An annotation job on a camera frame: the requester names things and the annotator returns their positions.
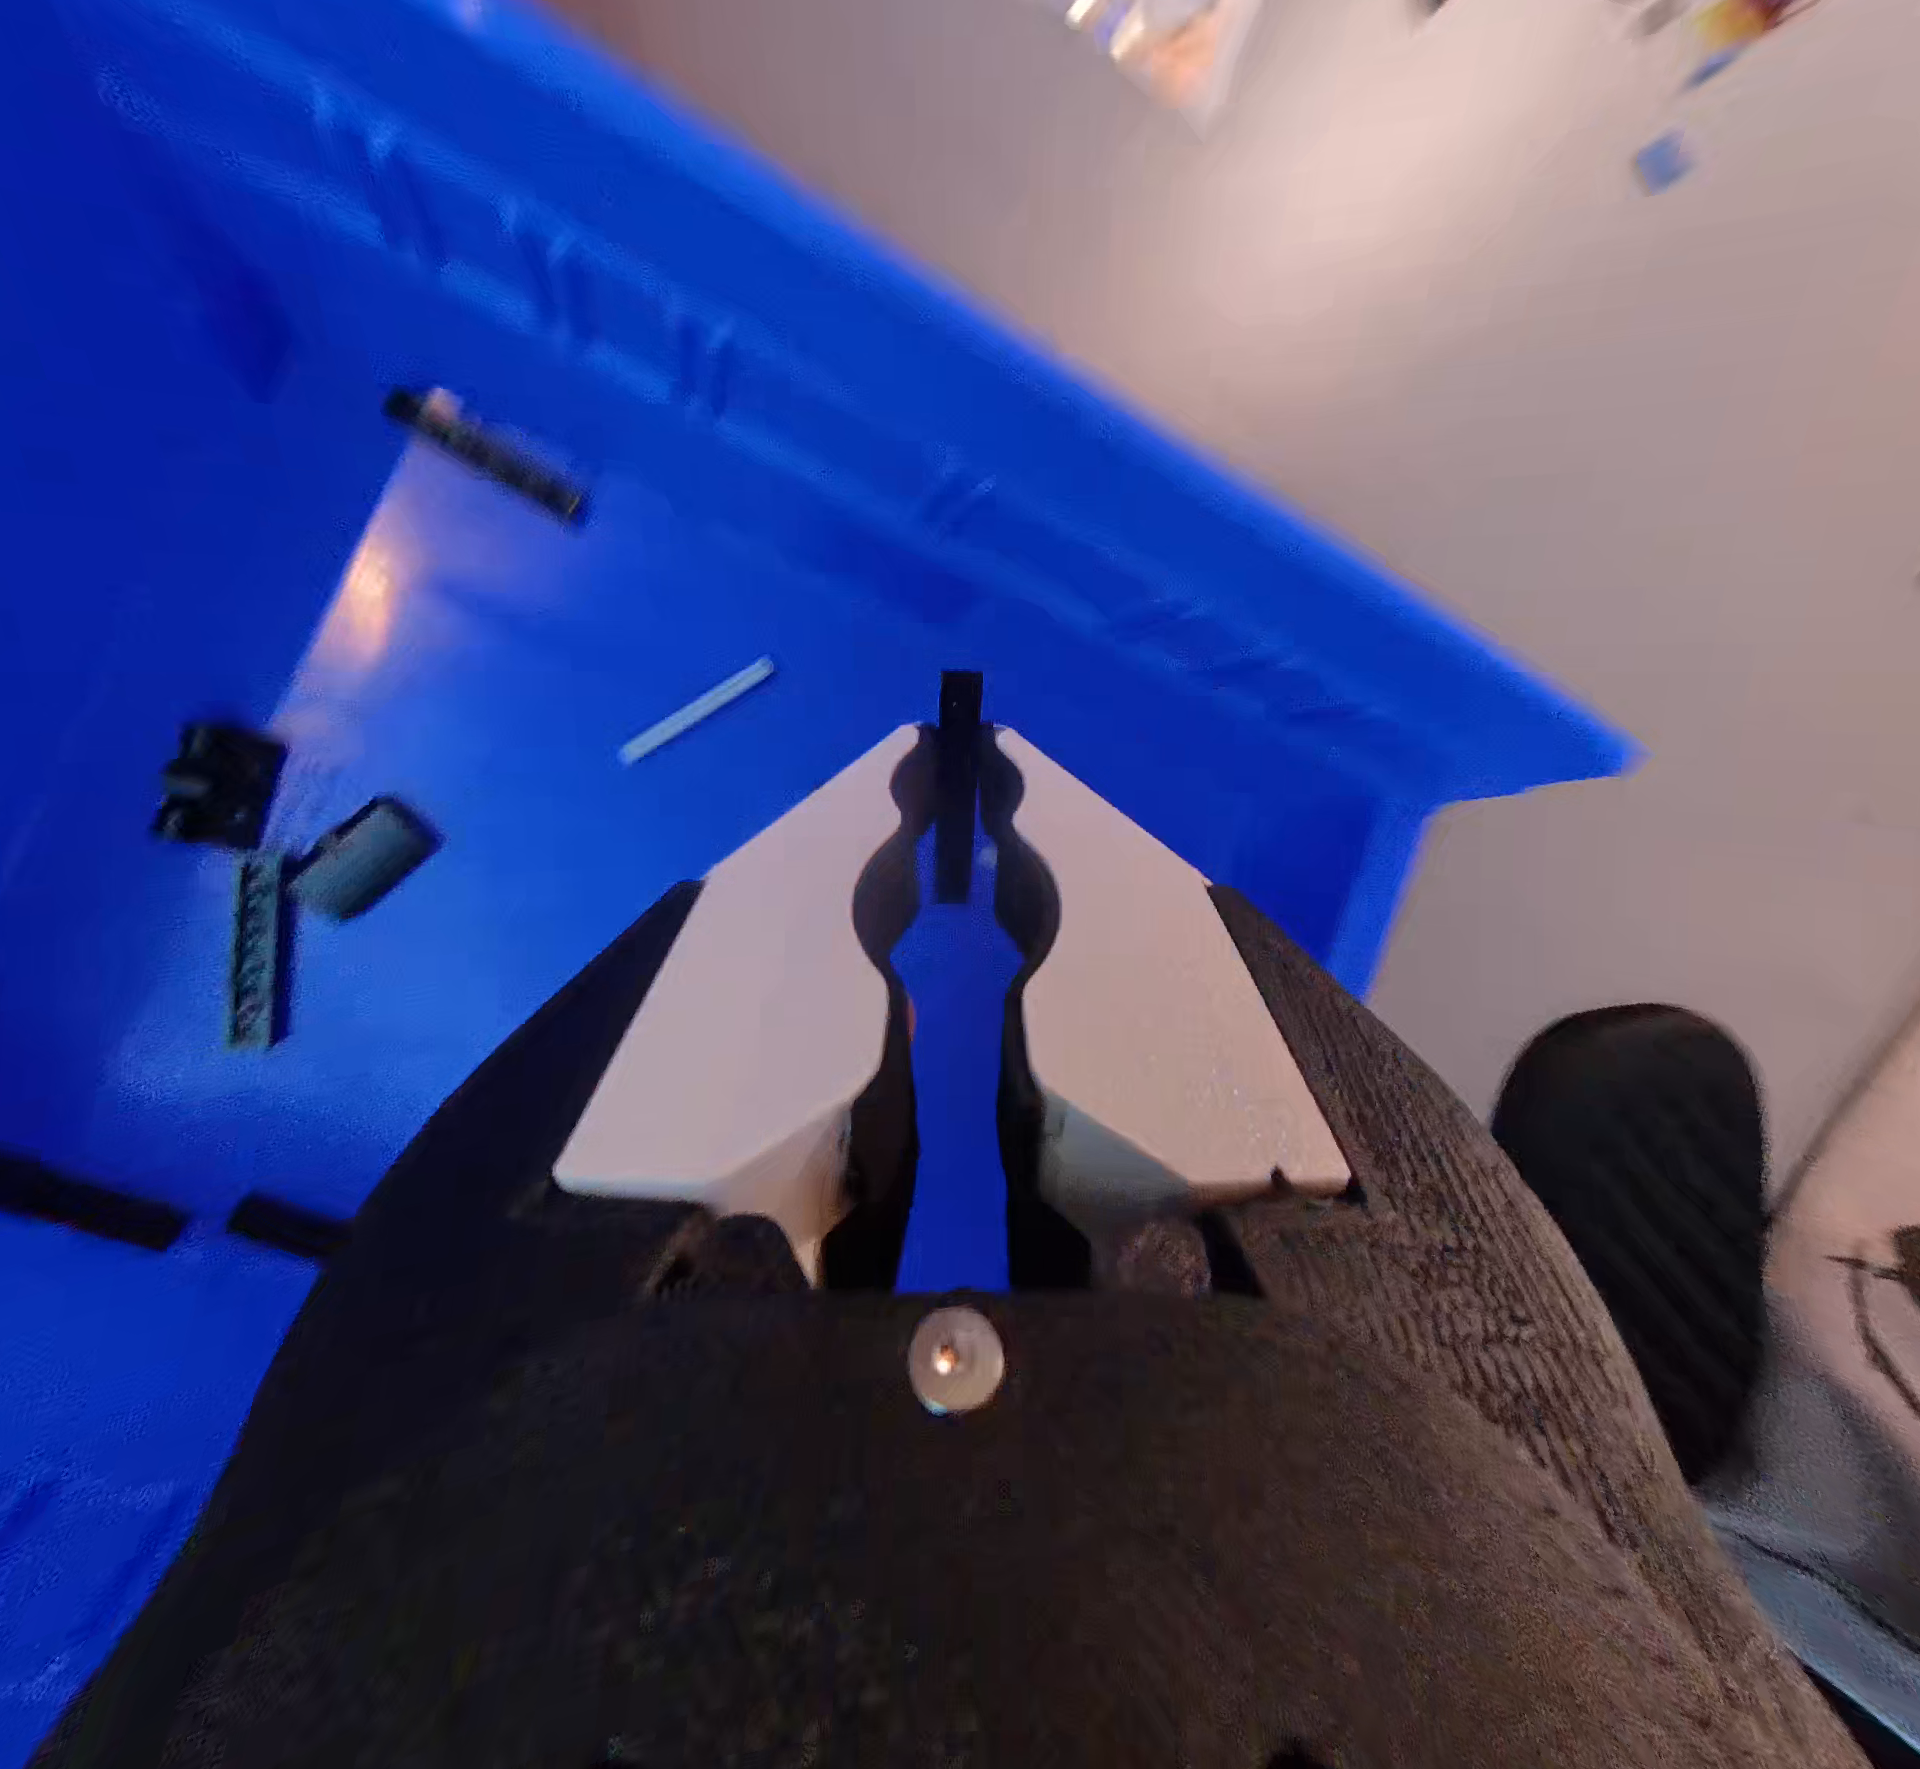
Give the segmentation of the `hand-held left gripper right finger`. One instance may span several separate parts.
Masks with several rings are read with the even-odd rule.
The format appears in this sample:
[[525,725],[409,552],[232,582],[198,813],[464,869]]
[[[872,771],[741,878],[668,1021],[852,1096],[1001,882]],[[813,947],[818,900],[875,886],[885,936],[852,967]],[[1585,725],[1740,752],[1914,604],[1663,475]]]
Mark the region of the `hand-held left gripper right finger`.
[[1018,955],[998,1092],[1014,1286],[1087,1286],[1102,1247],[1158,1221],[1346,1197],[1213,882],[1018,731],[983,731],[977,761]]

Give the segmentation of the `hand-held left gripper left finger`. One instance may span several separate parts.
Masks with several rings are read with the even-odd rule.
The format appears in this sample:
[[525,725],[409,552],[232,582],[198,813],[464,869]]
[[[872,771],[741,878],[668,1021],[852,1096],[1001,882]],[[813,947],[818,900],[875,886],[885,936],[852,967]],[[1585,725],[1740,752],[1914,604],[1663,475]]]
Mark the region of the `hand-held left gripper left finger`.
[[803,1276],[908,1165],[912,1083],[893,964],[921,894],[937,763],[899,725],[717,862],[594,1086],[552,1181],[606,1201],[758,1216]]

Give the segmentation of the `long black lego plate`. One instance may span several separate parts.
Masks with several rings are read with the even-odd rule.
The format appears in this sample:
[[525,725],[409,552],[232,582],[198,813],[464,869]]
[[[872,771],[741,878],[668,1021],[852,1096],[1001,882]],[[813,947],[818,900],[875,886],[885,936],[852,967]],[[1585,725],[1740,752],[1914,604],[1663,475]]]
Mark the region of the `long black lego plate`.
[[945,907],[965,907],[972,894],[983,697],[984,677],[979,670],[945,670],[934,818],[934,900]]

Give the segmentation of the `black lego pieces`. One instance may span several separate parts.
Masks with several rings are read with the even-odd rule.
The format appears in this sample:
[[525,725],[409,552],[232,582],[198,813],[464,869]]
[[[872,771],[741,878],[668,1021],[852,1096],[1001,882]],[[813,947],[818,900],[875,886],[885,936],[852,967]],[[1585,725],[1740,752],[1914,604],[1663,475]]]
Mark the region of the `black lego pieces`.
[[[587,518],[587,491],[568,471],[469,417],[450,392],[395,387],[385,394],[381,411],[413,439],[548,518],[569,528]],[[235,861],[223,1037],[229,1052],[245,1056],[267,1054],[283,1039],[296,918],[365,918],[445,843],[438,827],[406,801],[374,797],[307,849],[269,846],[288,761],[288,745],[267,731],[189,722],[180,725],[178,750],[160,773],[156,839]]]

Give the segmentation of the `blue bin with pieces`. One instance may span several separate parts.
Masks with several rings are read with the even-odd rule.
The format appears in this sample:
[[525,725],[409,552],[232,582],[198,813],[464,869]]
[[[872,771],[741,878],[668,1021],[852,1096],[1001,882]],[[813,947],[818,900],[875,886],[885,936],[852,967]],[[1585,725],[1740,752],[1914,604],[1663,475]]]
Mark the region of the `blue bin with pieces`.
[[[443,387],[569,528],[391,424]],[[778,675],[625,769],[768,654]],[[1633,745],[511,0],[4,0],[4,1766],[156,1589],[342,1218],[945,668],[1358,992],[1439,807]],[[180,725],[445,843],[223,1037]]]

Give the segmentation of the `white lego axle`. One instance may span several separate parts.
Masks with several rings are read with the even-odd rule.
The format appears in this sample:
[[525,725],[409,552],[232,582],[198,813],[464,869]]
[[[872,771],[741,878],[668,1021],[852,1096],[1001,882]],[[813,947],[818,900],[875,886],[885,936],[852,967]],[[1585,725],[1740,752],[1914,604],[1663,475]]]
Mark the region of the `white lego axle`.
[[734,670],[666,715],[629,735],[616,750],[616,763],[625,769],[637,766],[663,749],[680,743],[699,725],[752,697],[778,675],[776,662],[768,654]]

